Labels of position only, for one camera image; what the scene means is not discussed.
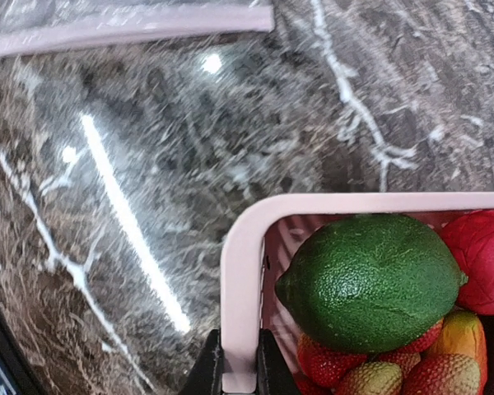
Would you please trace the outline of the orange yellow mango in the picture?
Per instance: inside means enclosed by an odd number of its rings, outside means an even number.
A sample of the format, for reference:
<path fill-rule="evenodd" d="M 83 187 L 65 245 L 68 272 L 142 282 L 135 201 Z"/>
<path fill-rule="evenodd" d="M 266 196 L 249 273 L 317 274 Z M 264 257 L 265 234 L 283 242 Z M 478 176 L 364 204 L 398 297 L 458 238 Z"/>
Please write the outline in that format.
<path fill-rule="evenodd" d="M 478 394 L 483 394 L 488 376 L 487 343 L 483 325 L 478 316 L 467 310 L 455 310 L 444 318 L 436 341 L 424 356 L 461 354 L 477 361 L 480 369 Z"/>

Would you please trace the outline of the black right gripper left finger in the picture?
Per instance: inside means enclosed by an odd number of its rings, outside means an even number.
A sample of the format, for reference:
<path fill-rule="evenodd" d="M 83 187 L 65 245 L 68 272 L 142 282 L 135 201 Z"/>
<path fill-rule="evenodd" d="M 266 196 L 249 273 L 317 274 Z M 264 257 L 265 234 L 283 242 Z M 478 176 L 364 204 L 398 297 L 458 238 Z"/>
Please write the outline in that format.
<path fill-rule="evenodd" d="M 211 330 L 179 395 L 222 395 L 223 350 L 220 340 L 220 330 Z"/>

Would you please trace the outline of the pink perforated plastic basket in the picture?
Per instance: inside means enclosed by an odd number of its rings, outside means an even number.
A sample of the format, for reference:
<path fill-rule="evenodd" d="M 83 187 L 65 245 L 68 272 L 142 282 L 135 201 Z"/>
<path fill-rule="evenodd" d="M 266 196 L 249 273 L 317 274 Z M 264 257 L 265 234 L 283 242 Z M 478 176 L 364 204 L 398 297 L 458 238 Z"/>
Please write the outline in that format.
<path fill-rule="evenodd" d="M 245 210 L 221 251 L 221 348 L 225 393 L 253 393 L 261 319 L 263 237 L 279 219 L 297 214 L 459 211 L 494 208 L 494 192 L 293 193 Z"/>

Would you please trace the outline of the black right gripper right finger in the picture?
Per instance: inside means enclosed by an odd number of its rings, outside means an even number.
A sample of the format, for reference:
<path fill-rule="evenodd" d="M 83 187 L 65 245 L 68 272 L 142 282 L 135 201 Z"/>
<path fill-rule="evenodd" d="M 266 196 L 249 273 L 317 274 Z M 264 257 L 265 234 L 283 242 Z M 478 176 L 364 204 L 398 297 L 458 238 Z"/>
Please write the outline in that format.
<path fill-rule="evenodd" d="M 259 395 L 300 395 L 293 375 L 268 329 L 259 331 L 257 349 L 257 388 Z"/>

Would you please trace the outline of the clear zip top bag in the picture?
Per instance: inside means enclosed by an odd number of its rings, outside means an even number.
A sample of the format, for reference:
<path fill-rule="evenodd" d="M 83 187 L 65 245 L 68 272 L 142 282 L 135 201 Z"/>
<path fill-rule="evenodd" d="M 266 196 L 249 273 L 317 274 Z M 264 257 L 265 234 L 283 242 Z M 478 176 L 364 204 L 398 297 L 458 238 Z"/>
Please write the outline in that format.
<path fill-rule="evenodd" d="M 0 1 L 0 58 L 274 26 L 271 1 Z"/>

